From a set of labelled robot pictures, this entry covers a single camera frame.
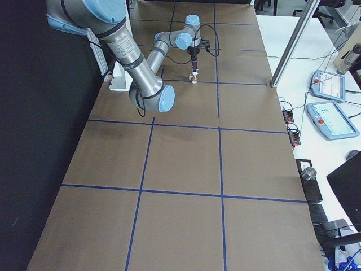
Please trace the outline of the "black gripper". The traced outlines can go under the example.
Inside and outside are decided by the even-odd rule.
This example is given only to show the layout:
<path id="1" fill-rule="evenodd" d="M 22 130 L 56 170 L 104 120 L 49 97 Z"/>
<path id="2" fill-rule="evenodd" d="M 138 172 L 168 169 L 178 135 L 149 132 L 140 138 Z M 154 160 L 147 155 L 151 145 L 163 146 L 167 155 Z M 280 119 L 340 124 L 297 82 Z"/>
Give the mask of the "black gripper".
<path id="1" fill-rule="evenodd" d="M 192 69 L 193 70 L 198 70 L 198 66 L 197 66 L 197 55 L 200 52 L 200 48 L 199 47 L 192 47 L 190 46 L 187 49 L 187 53 L 192 57 L 191 58 L 191 64 L 192 64 Z"/>

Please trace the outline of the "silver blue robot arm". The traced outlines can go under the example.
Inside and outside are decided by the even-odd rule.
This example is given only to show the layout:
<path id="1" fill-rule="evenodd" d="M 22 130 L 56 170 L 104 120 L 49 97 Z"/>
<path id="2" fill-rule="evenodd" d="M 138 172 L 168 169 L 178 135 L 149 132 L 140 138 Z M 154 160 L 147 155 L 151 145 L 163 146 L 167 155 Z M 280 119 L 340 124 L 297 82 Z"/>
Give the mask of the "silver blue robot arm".
<path id="1" fill-rule="evenodd" d="M 155 35 L 155 45 L 144 57 L 126 27 L 125 1 L 47 1 L 50 27 L 71 34 L 84 35 L 90 29 L 115 54 L 133 82 L 129 98 L 140 110 L 168 112 L 174 105 L 175 90 L 157 76 L 171 47 L 194 53 L 200 46 L 200 18 L 190 14 L 183 29 Z"/>

